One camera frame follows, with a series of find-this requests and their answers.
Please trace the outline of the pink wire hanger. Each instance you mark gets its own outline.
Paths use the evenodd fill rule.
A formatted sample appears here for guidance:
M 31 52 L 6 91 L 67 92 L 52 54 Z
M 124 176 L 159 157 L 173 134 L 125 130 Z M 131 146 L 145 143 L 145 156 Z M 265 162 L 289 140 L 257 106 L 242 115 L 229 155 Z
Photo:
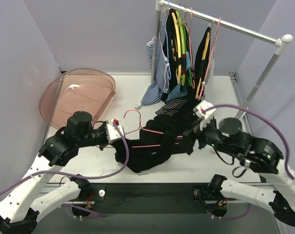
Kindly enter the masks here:
M 124 133 L 124 136 L 128 135 L 128 134 L 131 134 L 131 133 L 134 133 L 134 132 L 137 132 L 139 130 L 144 130 L 144 131 L 147 131 L 147 132 L 151 132 L 151 133 L 156 133 L 156 134 L 163 134 L 162 132 L 157 132 L 157 131 L 154 131 L 154 130 L 148 130 L 148 129 L 145 129 L 142 127 L 142 114 L 139 110 L 136 110 L 136 109 L 129 109 L 127 110 L 124 115 L 123 115 L 123 119 L 126 118 L 126 115 L 129 113 L 129 112 L 137 112 L 139 114 L 139 119 L 138 119 L 138 127 L 137 129 L 134 129 L 132 131 L 129 131 L 127 133 Z M 111 123 L 117 123 L 117 119 L 111 119 L 110 121 L 108 121 L 109 124 Z M 142 145 L 142 146 L 132 146 L 133 148 L 151 148 L 151 147 L 159 147 L 161 146 L 160 144 L 154 144 L 154 145 Z M 100 146 L 96 146 L 97 148 L 99 148 L 100 150 L 103 150 L 104 148 L 113 148 L 112 146 L 103 146 L 103 147 L 100 147 Z

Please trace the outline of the black tank top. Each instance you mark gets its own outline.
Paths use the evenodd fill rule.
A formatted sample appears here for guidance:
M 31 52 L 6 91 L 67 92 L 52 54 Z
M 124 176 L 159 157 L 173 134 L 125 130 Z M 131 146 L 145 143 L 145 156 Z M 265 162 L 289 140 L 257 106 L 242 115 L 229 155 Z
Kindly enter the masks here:
M 142 132 L 139 139 L 126 139 L 129 155 L 122 140 L 115 141 L 112 146 L 116 150 L 115 160 L 127 163 L 126 166 L 134 173 L 152 169 L 167 160 L 171 155 L 186 153 L 172 134 L 153 134 Z

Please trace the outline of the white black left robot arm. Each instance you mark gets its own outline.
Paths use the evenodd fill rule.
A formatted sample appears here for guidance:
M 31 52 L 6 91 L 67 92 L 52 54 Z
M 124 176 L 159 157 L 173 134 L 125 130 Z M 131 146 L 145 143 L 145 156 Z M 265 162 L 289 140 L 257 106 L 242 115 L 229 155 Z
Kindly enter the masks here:
M 75 112 L 53 136 L 47 138 L 25 176 L 0 192 L 0 232 L 30 234 L 49 213 L 72 200 L 86 200 L 92 177 L 61 172 L 83 147 L 101 148 L 125 140 L 117 120 L 94 128 L 92 116 Z

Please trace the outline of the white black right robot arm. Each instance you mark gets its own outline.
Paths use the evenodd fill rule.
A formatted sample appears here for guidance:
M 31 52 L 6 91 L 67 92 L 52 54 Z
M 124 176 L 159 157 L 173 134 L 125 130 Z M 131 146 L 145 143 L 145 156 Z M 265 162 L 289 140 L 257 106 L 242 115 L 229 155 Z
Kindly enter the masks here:
M 223 119 L 220 124 L 215 119 L 209 123 L 198 120 L 178 139 L 188 155 L 193 152 L 195 140 L 199 149 L 209 145 L 216 152 L 237 159 L 240 166 L 273 186 L 263 189 L 215 174 L 202 194 L 215 200 L 233 198 L 257 205 L 280 222 L 295 227 L 295 171 L 273 142 L 243 132 L 241 122 L 233 117 Z

